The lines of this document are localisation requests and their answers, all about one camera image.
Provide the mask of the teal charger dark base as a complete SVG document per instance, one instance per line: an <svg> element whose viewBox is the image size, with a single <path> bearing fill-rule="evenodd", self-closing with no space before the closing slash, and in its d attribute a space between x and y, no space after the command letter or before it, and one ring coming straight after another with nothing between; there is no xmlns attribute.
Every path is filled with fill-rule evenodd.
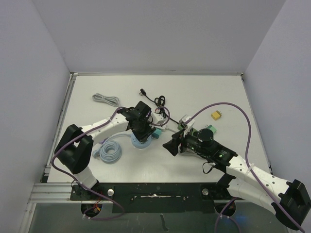
<svg viewBox="0 0 311 233"><path fill-rule="evenodd" d="M162 130L156 128L155 131L152 133L152 138L159 139L161 134L162 134Z"/></svg>

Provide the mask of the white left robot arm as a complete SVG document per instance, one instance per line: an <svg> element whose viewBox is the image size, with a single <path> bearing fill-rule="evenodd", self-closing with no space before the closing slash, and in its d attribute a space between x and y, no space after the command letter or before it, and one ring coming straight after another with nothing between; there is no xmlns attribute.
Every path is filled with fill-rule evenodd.
<svg viewBox="0 0 311 233"><path fill-rule="evenodd" d="M97 179L88 167L94 145L117 133L132 131L140 142L146 142L156 130L149 120L151 108L140 101L135 107L119 107L111 117L78 127L68 126L51 160L52 166L82 186L82 194L89 200L98 196Z"/></svg>

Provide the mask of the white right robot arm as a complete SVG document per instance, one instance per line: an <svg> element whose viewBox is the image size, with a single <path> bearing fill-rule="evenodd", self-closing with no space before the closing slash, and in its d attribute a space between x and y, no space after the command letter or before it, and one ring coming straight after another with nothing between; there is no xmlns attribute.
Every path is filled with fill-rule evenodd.
<svg viewBox="0 0 311 233"><path fill-rule="evenodd" d="M275 214L286 227L302 229L311 209L311 199L301 181L290 182L247 164L236 152L215 141L209 129L202 129L195 135L179 131L163 147L173 156L190 150L223 172L216 186L219 197L247 200Z"/></svg>

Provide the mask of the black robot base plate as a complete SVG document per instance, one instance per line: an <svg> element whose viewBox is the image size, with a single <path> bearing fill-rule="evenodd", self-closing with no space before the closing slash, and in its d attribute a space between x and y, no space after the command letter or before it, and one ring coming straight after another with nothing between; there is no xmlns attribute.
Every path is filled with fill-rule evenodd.
<svg viewBox="0 0 311 233"><path fill-rule="evenodd" d="M112 213L220 212L232 199L216 183L100 183L95 191L115 201Z"/></svg>

